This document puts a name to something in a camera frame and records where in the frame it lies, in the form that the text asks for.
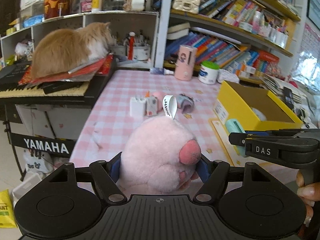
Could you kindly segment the person's right hand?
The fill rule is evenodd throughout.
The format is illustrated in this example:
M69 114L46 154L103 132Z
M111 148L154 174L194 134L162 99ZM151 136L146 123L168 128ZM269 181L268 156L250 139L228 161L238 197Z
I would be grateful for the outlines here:
M314 205L319 202L319 182L306 184L301 170L297 172L296 183L298 186L297 195L303 200L306 205L306 218L304 225L308 227L314 216Z

